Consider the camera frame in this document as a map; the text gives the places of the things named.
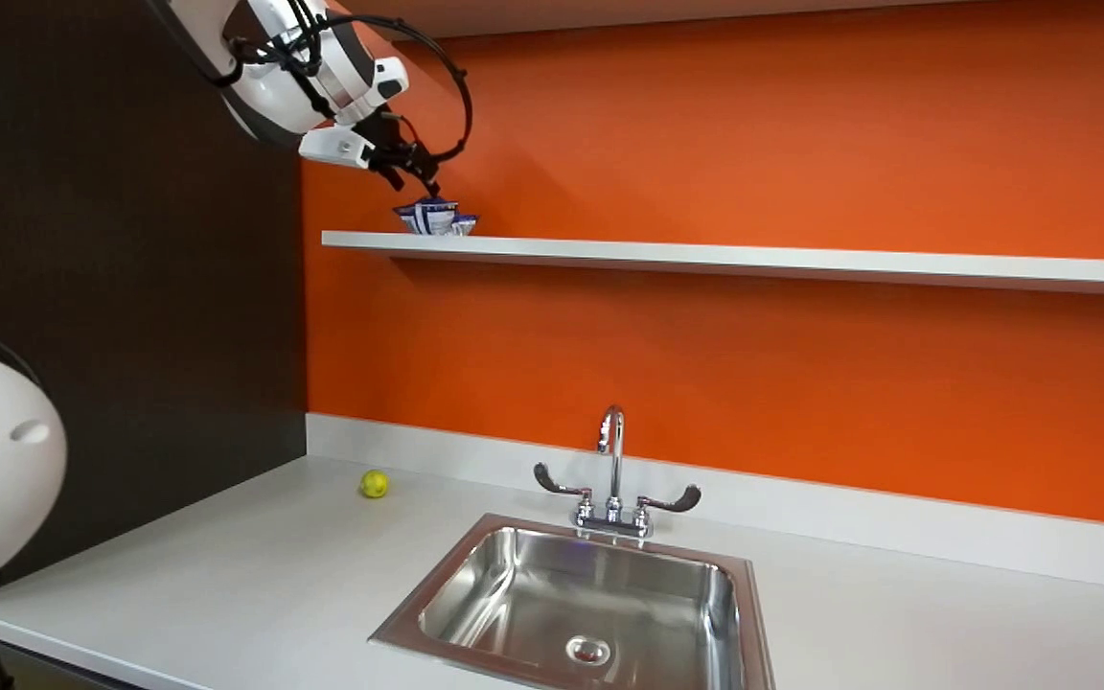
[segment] sink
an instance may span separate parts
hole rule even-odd
[[[532,686],[773,686],[746,559],[504,515],[483,515],[371,640]]]

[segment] ceiling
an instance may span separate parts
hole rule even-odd
[[[852,10],[943,0],[344,0],[354,14],[404,14],[426,36],[522,36],[729,14]]]

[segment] faucet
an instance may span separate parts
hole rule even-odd
[[[603,518],[594,518],[594,490],[589,487],[560,487],[547,474],[547,463],[537,463],[532,474],[546,490],[552,496],[579,496],[579,508],[571,510],[571,527],[579,532],[620,532],[644,539],[651,532],[651,515],[648,510],[666,510],[666,515],[686,515],[703,504],[703,487],[686,487],[676,504],[657,504],[648,496],[638,496],[638,510],[625,518],[625,497],[620,497],[620,463],[625,463],[625,412],[606,407],[603,424],[598,424],[598,458],[610,459],[610,487],[603,504]]]

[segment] backsplash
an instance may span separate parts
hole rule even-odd
[[[454,44],[481,234],[1104,257],[1104,3]],[[454,92],[399,104],[437,147]],[[1104,295],[386,260],[302,168],[312,412],[1104,523]]]

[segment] dark brown wall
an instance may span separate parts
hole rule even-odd
[[[295,163],[142,0],[0,0],[0,338],[73,449],[17,571],[302,451]]]

